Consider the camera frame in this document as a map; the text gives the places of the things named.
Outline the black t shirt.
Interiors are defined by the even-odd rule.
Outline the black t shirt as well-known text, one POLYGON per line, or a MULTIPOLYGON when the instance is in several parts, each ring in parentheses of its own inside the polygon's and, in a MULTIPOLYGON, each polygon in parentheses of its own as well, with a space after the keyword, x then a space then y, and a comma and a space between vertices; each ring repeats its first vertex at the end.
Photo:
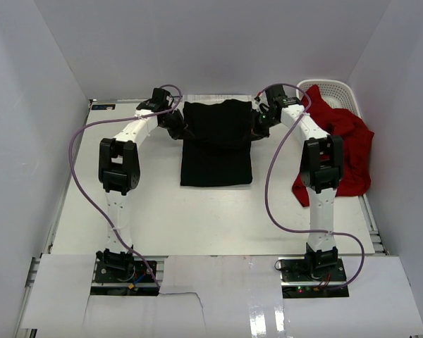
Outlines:
POLYGON ((183 115, 193 137, 183 140, 180 185, 230 187, 252 183, 249 101, 186 102, 183 115))

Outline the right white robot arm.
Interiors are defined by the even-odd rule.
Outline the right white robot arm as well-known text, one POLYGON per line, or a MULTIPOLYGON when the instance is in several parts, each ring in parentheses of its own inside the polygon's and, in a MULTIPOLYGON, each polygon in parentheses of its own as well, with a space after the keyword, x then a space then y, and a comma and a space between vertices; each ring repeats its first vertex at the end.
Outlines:
POLYGON ((329 278, 330 270, 338 263, 338 249, 333 234, 333 203, 343 178, 343 139, 330 135, 312 119, 308 113, 312 100, 306 92, 294 87, 302 92, 307 100, 307 104, 303 105, 298 98, 289 97, 285 93, 286 86, 285 83, 269 85, 255 97, 256 137, 266 137, 269 129, 277 124, 288 128, 269 164, 264 186, 264 203, 268 217, 279 229, 308 235, 300 272, 311 280, 319 281, 324 277, 329 278), (302 145, 299 174, 309 197, 308 230, 294 230, 280 225, 269 208, 271 173, 282 146, 291 135, 302 145))

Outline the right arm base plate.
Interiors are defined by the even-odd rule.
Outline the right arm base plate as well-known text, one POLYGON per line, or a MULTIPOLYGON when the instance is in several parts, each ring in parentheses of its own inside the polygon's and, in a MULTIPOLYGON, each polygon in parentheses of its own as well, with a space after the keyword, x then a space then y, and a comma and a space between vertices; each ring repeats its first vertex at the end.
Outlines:
POLYGON ((334 267, 311 273, 304 259, 278 259, 274 268, 281 274, 284 299, 330 299, 350 296, 345 268, 341 258, 334 267))

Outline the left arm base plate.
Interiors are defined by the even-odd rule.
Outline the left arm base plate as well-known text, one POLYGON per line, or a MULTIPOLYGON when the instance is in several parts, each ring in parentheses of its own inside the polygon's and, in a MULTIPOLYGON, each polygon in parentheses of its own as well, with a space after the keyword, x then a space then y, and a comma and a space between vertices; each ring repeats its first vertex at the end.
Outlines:
POLYGON ((142 261, 134 260, 125 270, 120 270, 97 260, 90 294, 92 296, 158 296, 159 288, 142 261))

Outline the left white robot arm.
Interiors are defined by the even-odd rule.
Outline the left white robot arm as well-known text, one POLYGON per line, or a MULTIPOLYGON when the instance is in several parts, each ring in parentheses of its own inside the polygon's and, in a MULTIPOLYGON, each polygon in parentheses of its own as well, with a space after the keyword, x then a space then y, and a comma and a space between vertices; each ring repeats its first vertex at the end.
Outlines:
POLYGON ((165 84, 153 89, 152 97, 138 104, 132 120, 111 138, 99 143, 99 181, 106 197, 109 222, 106 248, 97 258, 120 282, 131 282, 137 275, 130 230, 130 203, 141 177, 139 148, 157 127, 175 135, 186 124, 177 106, 181 93, 174 97, 165 84))

